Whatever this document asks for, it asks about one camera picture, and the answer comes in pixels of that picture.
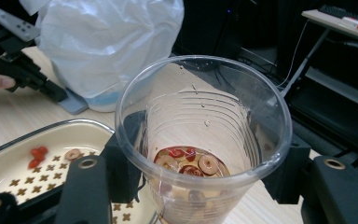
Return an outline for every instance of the cup rim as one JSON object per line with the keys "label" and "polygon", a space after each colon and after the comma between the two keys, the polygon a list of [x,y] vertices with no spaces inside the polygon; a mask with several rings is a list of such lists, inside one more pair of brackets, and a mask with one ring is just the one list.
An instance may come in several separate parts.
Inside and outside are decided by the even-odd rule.
{"label": "cup rim", "polygon": [[[232,63],[239,67],[243,67],[250,72],[253,72],[260,78],[268,87],[274,92],[277,103],[281,106],[283,110],[283,120],[285,120],[284,128],[283,128],[283,136],[284,138],[281,139],[280,143],[277,145],[276,152],[271,156],[268,161],[263,161],[258,164],[256,167],[247,170],[245,172],[224,176],[224,177],[214,177],[214,178],[205,178],[199,176],[192,176],[192,175],[182,175],[177,174],[176,172],[167,170],[161,166],[156,165],[152,161],[149,161],[143,155],[141,155],[137,150],[133,148],[130,144],[129,138],[126,135],[124,130],[124,118],[122,118],[122,103],[125,101],[126,97],[129,94],[129,87],[132,84],[140,79],[144,74],[147,74],[150,70],[161,67],[164,64],[178,62],[182,60],[191,60],[191,59],[207,59],[213,61],[220,61],[224,63]],[[148,65],[140,74],[135,76],[127,86],[124,88],[124,91],[121,93],[118,101],[117,101],[117,108],[115,113],[115,126],[116,126],[116,135],[118,144],[120,145],[121,150],[123,151],[124,155],[129,159],[129,161],[138,167],[143,173],[152,176],[158,177],[163,182],[167,182],[174,185],[179,185],[183,188],[191,187],[194,188],[195,183],[199,183],[202,186],[202,189],[214,189],[216,187],[221,189],[222,183],[224,183],[225,187],[232,187],[237,188],[238,186],[244,187],[245,185],[253,184],[255,181],[262,179],[266,175],[272,173],[281,163],[284,161],[292,139],[292,121],[290,117],[290,112],[287,107],[286,102],[284,101],[281,93],[275,87],[275,85],[266,77],[264,77],[260,72],[255,70],[254,68],[245,65],[240,62],[236,62],[234,60],[216,57],[216,56],[207,56],[207,55],[182,55],[182,56],[173,56],[170,58],[162,59],[156,61]]]}

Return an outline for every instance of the plastic bag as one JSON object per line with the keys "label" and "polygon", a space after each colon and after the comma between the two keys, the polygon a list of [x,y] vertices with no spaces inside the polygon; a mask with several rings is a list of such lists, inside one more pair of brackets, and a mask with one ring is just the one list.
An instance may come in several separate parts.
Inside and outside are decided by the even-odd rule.
{"label": "plastic bag", "polygon": [[37,46],[63,85],[104,112],[143,68],[170,56],[184,17],[183,0],[40,2]]}

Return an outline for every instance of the perforated tray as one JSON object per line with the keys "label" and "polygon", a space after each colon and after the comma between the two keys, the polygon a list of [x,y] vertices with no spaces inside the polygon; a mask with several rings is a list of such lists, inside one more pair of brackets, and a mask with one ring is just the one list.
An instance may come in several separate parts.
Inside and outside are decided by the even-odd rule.
{"label": "perforated tray", "polygon": [[[49,125],[0,147],[0,192],[15,195],[24,203],[65,182],[70,162],[67,151],[78,148],[83,156],[99,155],[114,133],[109,127],[89,119],[72,119]],[[47,147],[44,161],[28,168],[32,148]],[[147,188],[139,193],[140,202],[113,203],[113,223],[154,223],[155,211]]]}

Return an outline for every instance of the plastic cup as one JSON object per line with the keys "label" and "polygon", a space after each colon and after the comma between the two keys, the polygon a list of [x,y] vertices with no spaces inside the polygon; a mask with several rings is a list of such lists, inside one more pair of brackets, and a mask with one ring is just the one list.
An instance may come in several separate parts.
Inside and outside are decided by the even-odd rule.
{"label": "plastic cup", "polygon": [[[129,83],[117,102],[116,134],[147,179],[162,223],[223,223],[254,182],[282,163],[292,123],[279,91],[253,68],[179,56]],[[191,147],[208,156],[189,161]],[[172,148],[185,154],[174,158]],[[165,156],[157,156],[162,149]],[[209,173],[216,163],[229,175]]]}

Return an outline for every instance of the black keyboard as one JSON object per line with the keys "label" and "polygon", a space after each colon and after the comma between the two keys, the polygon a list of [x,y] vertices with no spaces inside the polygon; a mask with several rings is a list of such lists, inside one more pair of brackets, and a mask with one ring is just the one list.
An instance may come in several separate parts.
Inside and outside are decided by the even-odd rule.
{"label": "black keyboard", "polygon": [[330,15],[330,16],[340,18],[340,19],[342,19],[344,17],[351,17],[351,18],[358,20],[357,14],[349,12],[349,11],[345,10],[344,8],[340,8],[340,7],[323,5],[320,8],[318,8],[318,11],[320,11],[324,14]]}

